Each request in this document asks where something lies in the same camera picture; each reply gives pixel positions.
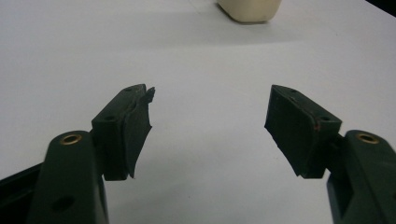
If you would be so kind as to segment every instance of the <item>table surface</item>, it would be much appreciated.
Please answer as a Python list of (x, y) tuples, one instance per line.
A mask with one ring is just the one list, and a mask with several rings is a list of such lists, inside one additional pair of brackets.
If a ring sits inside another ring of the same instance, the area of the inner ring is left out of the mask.
[(255, 25), (214, 0), (0, 1), (0, 28), (0, 178), (156, 87), (135, 179), (106, 182), (111, 223), (332, 223), (328, 173), (296, 177), (263, 128), (272, 84), (396, 146), (396, 19), (362, 0), (284, 0)]

